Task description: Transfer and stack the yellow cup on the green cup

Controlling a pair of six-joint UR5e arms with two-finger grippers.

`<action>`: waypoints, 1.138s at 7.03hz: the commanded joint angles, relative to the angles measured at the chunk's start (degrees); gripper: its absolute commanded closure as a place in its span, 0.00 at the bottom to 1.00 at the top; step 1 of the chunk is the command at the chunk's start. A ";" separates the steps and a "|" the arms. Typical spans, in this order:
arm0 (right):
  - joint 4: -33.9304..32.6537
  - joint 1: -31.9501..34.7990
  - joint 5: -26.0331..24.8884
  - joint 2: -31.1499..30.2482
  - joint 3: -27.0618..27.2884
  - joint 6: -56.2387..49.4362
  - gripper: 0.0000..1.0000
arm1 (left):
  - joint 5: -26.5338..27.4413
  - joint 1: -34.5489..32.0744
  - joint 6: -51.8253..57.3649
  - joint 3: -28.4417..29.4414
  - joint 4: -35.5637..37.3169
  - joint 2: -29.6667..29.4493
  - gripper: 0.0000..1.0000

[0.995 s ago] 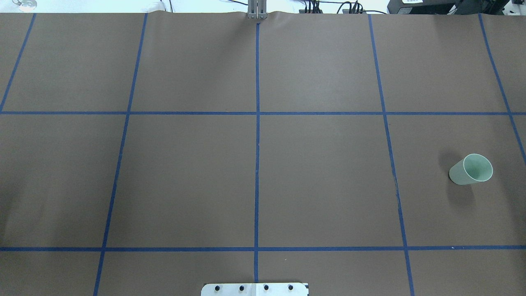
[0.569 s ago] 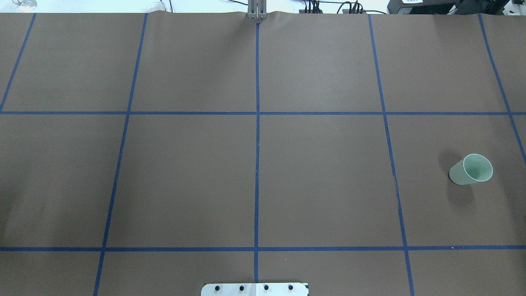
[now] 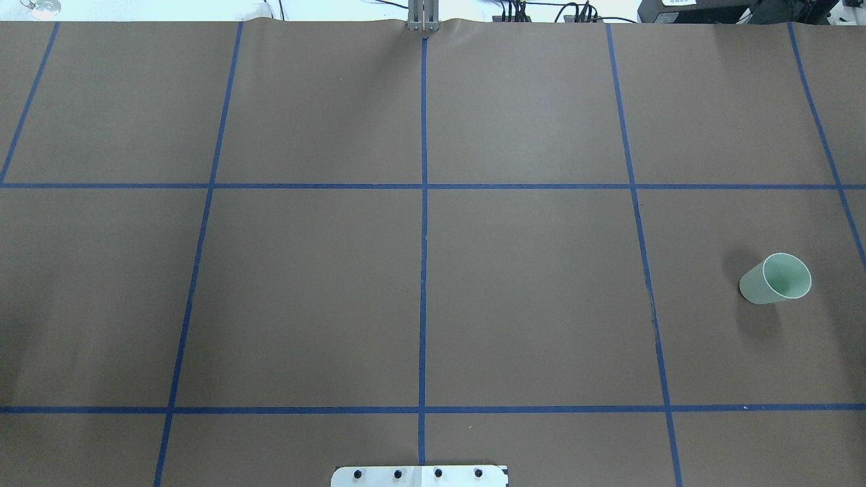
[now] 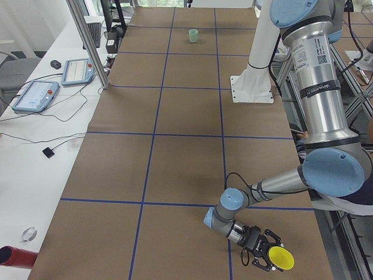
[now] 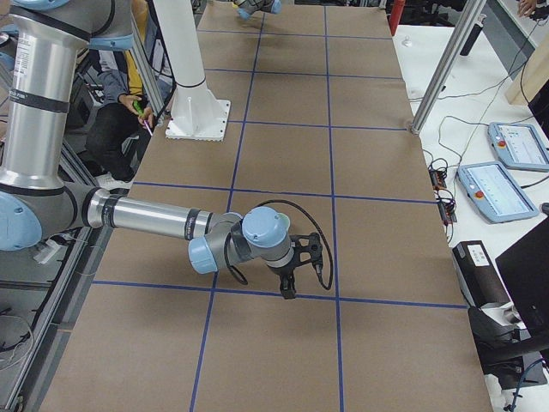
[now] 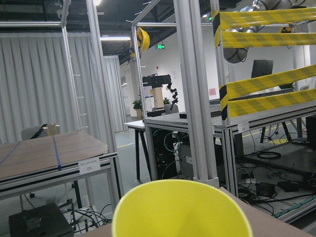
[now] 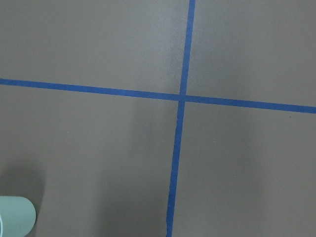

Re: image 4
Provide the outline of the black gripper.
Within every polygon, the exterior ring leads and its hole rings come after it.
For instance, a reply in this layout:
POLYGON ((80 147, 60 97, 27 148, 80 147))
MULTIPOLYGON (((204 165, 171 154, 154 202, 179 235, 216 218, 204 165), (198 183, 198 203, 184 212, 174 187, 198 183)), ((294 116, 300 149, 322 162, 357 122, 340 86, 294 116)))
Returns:
POLYGON ((265 229, 264 234, 261 234, 261 229, 257 226, 244 226, 242 228, 241 247, 255 256, 252 265, 266 272, 283 272, 284 269, 275 265, 270 259, 265 259, 268 257, 268 251, 272 246, 283 247, 283 243, 281 238, 270 229, 265 229))

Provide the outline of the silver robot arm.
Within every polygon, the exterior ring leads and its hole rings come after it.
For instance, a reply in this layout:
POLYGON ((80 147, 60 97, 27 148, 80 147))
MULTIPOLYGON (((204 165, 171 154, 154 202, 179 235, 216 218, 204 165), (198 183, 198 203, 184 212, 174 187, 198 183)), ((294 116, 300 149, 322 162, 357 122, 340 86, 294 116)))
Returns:
POLYGON ((255 203, 314 190, 334 209, 372 214, 372 158, 347 125, 330 53, 330 44, 342 33, 343 10, 343 1, 263 1, 252 49, 264 43, 265 52, 258 61, 249 61, 240 76, 231 77, 237 101, 245 97, 253 102, 264 92, 253 70, 268 67, 270 52, 282 41, 291 52, 309 133, 301 165, 241 189, 226 188, 204 218, 206 226, 241 247, 244 265, 266 272, 294 266, 279 236, 235 219, 237 212, 255 203))

